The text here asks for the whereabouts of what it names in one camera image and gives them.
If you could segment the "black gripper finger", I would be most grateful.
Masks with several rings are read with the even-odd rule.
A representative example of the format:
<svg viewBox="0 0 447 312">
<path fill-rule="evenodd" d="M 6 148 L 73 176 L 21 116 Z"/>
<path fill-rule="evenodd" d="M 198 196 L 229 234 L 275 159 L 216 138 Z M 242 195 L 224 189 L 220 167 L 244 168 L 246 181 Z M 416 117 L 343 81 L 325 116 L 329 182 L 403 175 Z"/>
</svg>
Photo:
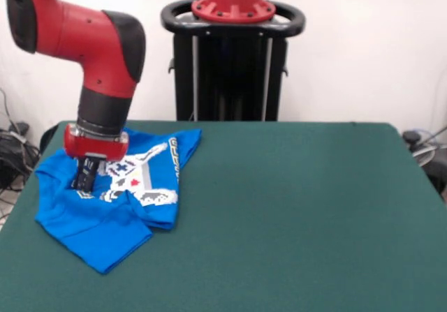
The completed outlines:
<svg viewBox="0 0 447 312">
<path fill-rule="evenodd" d="M 75 173 L 74 180 L 71 184 L 72 188 L 74 189 L 83 189 L 85 187 L 85 180 L 87 178 L 87 173 L 85 172 L 85 164 L 86 164 L 86 158 L 78 158 L 77 159 L 77 170 Z"/>
<path fill-rule="evenodd" d="M 92 191 L 101 160 L 94 157 L 86 157 L 83 165 L 83 191 Z"/>
</svg>

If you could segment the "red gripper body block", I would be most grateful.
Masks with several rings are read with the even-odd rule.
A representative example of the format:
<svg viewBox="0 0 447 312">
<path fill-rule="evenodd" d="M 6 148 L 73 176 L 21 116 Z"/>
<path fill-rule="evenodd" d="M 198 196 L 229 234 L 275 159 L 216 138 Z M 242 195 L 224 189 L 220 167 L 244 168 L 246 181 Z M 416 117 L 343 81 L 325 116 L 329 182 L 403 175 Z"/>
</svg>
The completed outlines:
<svg viewBox="0 0 447 312">
<path fill-rule="evenodd" d="M 83 133 L 73 123 L 69 123 L 64 130 L 64 150 L 73 158 L 120 161 L 126 155 L 128 147 L 127 132 L 122 132 L 117 138 L 101 138 Z"/>
</svg>

